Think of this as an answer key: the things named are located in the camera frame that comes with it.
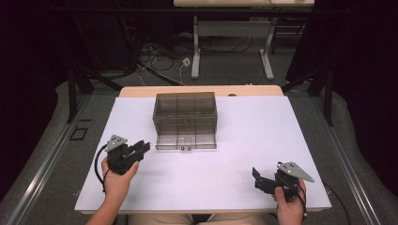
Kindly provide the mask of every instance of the fingers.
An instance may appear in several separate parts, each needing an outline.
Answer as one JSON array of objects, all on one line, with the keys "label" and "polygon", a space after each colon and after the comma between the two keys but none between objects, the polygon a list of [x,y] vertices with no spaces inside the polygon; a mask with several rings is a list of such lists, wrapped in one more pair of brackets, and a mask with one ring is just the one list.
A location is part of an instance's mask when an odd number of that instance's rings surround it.
[{"label": "fingers", "polygon": [[108,167],[108,157],[105,157],[103,160],[102,160],[102,162],[101,162],[101,167],[102,167],[102,173],[103,174],[105,174],[108,170],[109,170],[109,167]]},{"label": "fingers", "polygon": [[299,179],[298,185],[300,187],[298,194],[305,201],[305,193],[307,192],[307,188],[305,187],[304,181],[302,179]]},{"label": "fingers", "polygon": [[286,205],[286,199],[284,198],[282,187],[275,188],[275,199],[279,207],[284,207]]},{"label": "fingers", "polygon": [[138,161],[134,162],[134,164],[132,164],[129,170],[124,174],[124,176],[127,176],[129,179],[132,179],[132,177],[137,173],[139,166],[140,163]]}]

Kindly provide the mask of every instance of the table leg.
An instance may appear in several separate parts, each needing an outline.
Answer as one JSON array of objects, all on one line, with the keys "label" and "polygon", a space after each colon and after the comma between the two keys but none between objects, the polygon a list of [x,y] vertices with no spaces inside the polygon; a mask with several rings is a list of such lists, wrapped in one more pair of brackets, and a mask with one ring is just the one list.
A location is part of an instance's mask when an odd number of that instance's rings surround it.
[{"label": "table leg", "polygon": [[199,60],[200,60],[200,49],[199,49],[199,34],[198,34],[198,18],[193,17],[193,62],[192,62],[192,74],[193,79],[199,78]]},{"label": "table leg", "polygon": [[272,17],[268,27],[267,41],[264,50],[260,50],[261,61],[263,62],[264,71],[266,72],[267,80],[272,81],[274,79],[272,68],[269,63],[268,53],[271,45],[271,41],[274,35],[276,25],[276,17]]}]

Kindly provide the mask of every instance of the table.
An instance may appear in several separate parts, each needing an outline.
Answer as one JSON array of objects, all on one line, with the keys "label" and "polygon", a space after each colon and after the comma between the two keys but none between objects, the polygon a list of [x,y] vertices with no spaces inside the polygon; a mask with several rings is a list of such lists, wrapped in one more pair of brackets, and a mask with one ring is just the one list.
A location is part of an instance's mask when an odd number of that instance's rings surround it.
[{"label": "table", "polygon": [[[296,161],[315,180],[306,182],[308,211],[331,207],[290,102],[278,86],[126,87],[115,100],[98,150],[113,134],[127,138],[129,145],[155,142],[157,93],[210,90],[216,93],[219,115],[217,149],[165,152],[153,146],[119,214],[275,211],[272,197],[254,187],[252,167],[272,179],[278,161]],[[92,165],[75,210],[92,214],[103,199]]]},{"label": "table", "polygon": [[[184,8],[311,8],[314,0],[174,0],[175,7]],[[265,48],[260,50],[261,61],[268,80],[274,79],[268,59],[274,35],[276,18],[267,22],[200,22],[193,17],[193,60],[191,77],[199,78],[199,37],[257,37],[266,38]]]}]

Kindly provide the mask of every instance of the clear plastic box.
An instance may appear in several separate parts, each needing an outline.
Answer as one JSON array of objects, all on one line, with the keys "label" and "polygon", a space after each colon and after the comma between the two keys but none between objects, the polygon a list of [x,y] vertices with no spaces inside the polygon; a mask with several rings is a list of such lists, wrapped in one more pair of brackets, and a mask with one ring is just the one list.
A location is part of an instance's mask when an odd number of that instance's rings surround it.
[{"label": "clear plastic box", "polygon": [[158,150],[217,148],[214,92],[157,94],[153,122]]}]

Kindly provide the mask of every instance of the human hand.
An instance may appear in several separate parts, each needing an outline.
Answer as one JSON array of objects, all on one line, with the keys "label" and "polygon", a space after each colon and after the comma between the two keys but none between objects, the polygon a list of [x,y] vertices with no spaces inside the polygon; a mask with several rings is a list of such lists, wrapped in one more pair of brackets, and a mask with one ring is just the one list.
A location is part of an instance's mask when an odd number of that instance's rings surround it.
[{"label": "human hand", "polygon": [[121,205],[129,192],[130,181],[138,171],[139,162],[136,161],[123,175],[109,170],[107,157],[101,162],[101,167],[105,186],[105,201]]},{"label": "human hand", "polygon": [[[306,187],[302,179],[298,180],[298,195],[305,202]],[[298,197],[286,200],[282,187],[275,188],[274,200],[278,203],[278,220],[280,225],[300,225],[304,214],[302,202]]]}]

